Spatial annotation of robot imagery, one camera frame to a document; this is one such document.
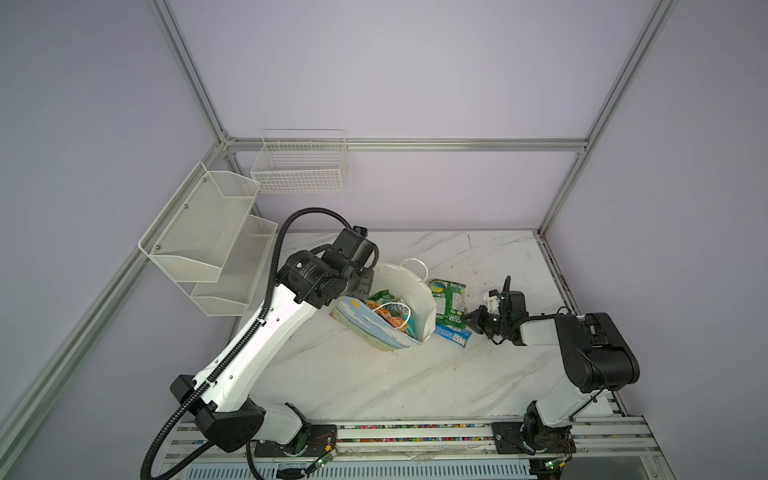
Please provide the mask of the white printed paper bag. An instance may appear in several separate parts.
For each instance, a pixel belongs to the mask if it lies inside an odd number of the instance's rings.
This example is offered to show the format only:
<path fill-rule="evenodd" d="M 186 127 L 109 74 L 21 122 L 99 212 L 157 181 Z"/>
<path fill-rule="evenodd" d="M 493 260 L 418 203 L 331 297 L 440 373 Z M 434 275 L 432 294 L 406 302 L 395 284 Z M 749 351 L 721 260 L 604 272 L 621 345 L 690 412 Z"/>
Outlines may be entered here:
<path fill-rule="evenodd" d="M 436 328 L 428 274 L 427 265 L 416 258 L 398 265 L 381 263 L 374 268 L 368 296 L 341 298 L 330 317 L 382 351 L 420 346 Z"/>

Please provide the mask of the green candy bag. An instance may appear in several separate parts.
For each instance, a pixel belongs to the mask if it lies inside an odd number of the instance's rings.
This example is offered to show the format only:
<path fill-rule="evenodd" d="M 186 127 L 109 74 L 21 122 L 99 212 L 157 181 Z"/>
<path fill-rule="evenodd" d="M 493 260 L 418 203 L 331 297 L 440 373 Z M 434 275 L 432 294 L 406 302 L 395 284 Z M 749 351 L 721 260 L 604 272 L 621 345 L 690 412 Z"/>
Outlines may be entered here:
<path fill-rule="evenodd" d="M 466 286 L 462 283 L 432 279 L 429 287 L 436 304 L 436 321 L 440 325 L 464 329 Z"/>

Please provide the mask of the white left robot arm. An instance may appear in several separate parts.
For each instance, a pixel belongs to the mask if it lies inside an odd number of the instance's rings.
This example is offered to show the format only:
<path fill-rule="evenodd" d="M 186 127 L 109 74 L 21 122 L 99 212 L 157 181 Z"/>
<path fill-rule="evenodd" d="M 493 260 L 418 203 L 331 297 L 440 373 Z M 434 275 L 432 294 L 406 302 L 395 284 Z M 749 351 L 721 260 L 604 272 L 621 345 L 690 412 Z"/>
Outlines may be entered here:
<path fill-rule="evenodd" d="M 320 309 L 341 297 L 366 299 L 377 248 L 323 245 L 292 254 L 271 278 L 271 294 L 237 336 L 203 370 L 171 384 L 182 413 L 189 413 L 206 442 L 230 453 L 251 440 L 286 445 L 304 428 L 288 405 L 259 405 L 256 380 L 289 337 Z"/>

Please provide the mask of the blue snack packet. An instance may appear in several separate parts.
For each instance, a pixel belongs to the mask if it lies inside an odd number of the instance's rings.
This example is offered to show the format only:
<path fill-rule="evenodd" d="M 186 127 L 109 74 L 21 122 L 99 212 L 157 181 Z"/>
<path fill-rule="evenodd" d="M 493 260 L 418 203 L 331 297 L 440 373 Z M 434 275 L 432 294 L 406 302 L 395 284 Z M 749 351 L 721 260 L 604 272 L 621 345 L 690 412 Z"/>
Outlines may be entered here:
<path fill-rule="evenodd" d="M 465 348 L 472 332 L 463 328 L 456 328 L 451 325 L 437 324 L 435 326 L 435 333 L 443 339 L 453 342 Z"/>

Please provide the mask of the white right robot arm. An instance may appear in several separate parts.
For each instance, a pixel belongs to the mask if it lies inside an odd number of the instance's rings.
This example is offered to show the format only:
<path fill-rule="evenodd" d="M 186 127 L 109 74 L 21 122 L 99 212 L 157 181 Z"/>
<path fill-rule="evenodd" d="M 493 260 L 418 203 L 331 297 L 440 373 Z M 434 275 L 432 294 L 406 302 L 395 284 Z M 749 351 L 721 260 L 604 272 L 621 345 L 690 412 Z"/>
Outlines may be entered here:
<path fill-rule="evenodd" d="M 636 383 L 639 363 L 605 312 L 577 315 L 563 307 L 532 315 L 519 291 L 493 290 L 490 295 L 496 309 L 481 305 L 464 314 L 462 322 L 496 345 L 556 347 L 564 370 L 543 397 L 528 405 L 517 431 L 494 427 L 497 446 L 528 455 L 566 453 L 574 420 L 603 393 Z"/>

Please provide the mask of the teal Fox's candy bag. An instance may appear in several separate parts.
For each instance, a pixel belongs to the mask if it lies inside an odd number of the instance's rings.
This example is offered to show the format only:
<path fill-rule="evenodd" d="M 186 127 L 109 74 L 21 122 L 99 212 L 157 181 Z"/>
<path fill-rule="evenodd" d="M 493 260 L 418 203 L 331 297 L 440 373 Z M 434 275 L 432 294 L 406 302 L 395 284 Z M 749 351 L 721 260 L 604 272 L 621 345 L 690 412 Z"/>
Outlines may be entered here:
<path fill-rule="evenodd" d="M 413 324 L 412 315 L 405 315 L 403 321 L 404 323 L 401 325 L 400 330 L 406 333 L 409 337 L 416 339 L 417 333 Z"/>
<path fill-rule="evenodd" d="M 399 302 L 400 298 L 393 294 L 389 289 L 381 290 L 375 294 L 373 294 L 369 301 L 375 302 L 379 305 L 384 303 L 390 303 L 390 302 Z"/>

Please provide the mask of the orange Fox's candy bag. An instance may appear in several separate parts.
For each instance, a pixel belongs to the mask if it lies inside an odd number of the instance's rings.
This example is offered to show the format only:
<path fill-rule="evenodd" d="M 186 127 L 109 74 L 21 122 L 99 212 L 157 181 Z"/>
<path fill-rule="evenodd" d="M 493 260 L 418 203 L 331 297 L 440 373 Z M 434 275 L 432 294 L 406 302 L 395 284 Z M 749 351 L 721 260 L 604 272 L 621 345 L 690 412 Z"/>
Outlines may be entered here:
<path fill-rule="evenodd" d="M 390 302 L 379 305 L 367 300 L 366 305 L 373 313 L 379 315 L 390 326 L 399 331 L 401 331 L 400 327 L 404 323 L 404 316 L 407 314 L 412 315 L 410 307 L 402 302 Z"/>

